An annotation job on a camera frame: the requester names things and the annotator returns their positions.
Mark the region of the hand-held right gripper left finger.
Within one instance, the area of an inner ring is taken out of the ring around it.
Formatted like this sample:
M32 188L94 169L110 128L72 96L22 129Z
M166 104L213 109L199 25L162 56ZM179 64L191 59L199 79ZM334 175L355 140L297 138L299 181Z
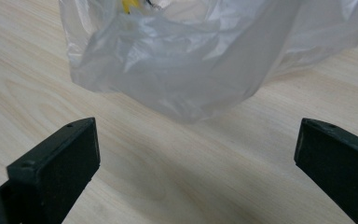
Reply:
M62 224L100 167L96 120L68 123L7 167L10 224Z

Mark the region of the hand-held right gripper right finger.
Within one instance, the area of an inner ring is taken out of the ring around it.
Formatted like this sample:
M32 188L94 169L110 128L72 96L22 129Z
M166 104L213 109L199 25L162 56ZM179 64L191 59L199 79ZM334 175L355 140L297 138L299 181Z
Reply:
M303 118L294 161L358 224L357 135L331 123Z

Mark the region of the clear plastic bag smiley print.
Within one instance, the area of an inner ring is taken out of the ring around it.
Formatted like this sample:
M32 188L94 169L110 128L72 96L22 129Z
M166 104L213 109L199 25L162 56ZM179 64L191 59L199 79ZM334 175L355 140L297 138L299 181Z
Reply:
M184 123L358 44L358 0L59 0L71 78Z

